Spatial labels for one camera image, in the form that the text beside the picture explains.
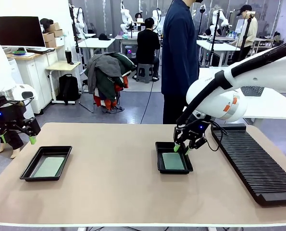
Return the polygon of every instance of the gray jacket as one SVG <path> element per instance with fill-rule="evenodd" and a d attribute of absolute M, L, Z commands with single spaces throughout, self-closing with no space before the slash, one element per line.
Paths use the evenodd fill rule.
<path fill-rule="evenodd" d="M 96 88 L 96 70 L 99 68 L 108 77 L 122 77 L 118 59 L 109 55 L 95 54 L 87 64 L 85 74 L 88 77 L 88 92 L 93 94 Z"/>

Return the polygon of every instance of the small side table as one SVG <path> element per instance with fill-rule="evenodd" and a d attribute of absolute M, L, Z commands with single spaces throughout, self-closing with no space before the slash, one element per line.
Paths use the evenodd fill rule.
<path fill-rule="evenodd" d="M 81 62 L 74 62 L 74 64 L 68 64 L 67 61 L 58 61 L 58 62 L 56 62 L 56 63 L 54 63 L 51 66 L 48 66 L 46 68 L 46 70 L 50 71 L 49 79 L 50 79 L 50 83 L 51 83 L 51 91 L 52 91 L 52 98 L 53 98 L 52 103 L 65 103 L 62 100 L 56 100 L 56 95 L 55 95 L 54 85 L 53 85 L 53 79 L 52 79 L 53 71 L 72 71 L 76 67 L 78 67 L 80 65 L 80 63 Z M 68 103 L 75 104 L 75 101 L 69 101 Z"/>

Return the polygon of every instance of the black cup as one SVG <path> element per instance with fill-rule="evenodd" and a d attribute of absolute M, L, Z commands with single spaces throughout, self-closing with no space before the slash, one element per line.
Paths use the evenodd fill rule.
<path fill-rule="evenodd" d="M 65 55 L 66 55 L 67 63 L 71 64 L 71 62 L 72 62 L 71 51 L 65 51 Z"/>

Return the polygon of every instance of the black mesh basket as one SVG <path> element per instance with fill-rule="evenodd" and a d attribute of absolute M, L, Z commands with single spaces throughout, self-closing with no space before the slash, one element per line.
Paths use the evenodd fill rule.
<path fill-rule="evenodd" d="M 241 91 L 245 96 L 256 96 L 260 97 L 263 92 L 263 87 L 247 86 L 241 87 Z"/>

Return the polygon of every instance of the stool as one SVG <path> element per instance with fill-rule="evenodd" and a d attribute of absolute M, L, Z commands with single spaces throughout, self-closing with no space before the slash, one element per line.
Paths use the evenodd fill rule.
<path fill-rule="evenodd" d="M 95 111 L 95 100 L 94 100 L 94 97 L 93 97 L 93 105 L 94 105 L 94 110 L 93 111 L 91 111 L 90 109 L 88 109 L 86 106 L 84 106 L 83 104 L 81 104 L 81 98 L 82 98 L 82 96 L 83 96 L 83 93 L 84 93 L 84 86 L 88 86 L 88 81 L 87 81 L 87 79 L 85 79 L 85 80 L 83 80 L 83 84 L 82 84 L 82 88 L 81 88 L 81 97 L 80 97 L 80 99 L 79 99 L 79 104 L 82 106 L 82 107 L 84 107 L 86 110 L 88 110 L 88 111 L 90 111 L 91 113 L 94 113 L 94 111 Z"/>
<path fill-rule="evenodd" d="M 142 79 L 142 80 L 145 80 L 145 83 L 149 83 L 152 80 L 152 75 L 153 75 L 152 67 L 153 67 L 152 64 L 138 64 L 137 65 L 137 82 L 140 79 Z"/>

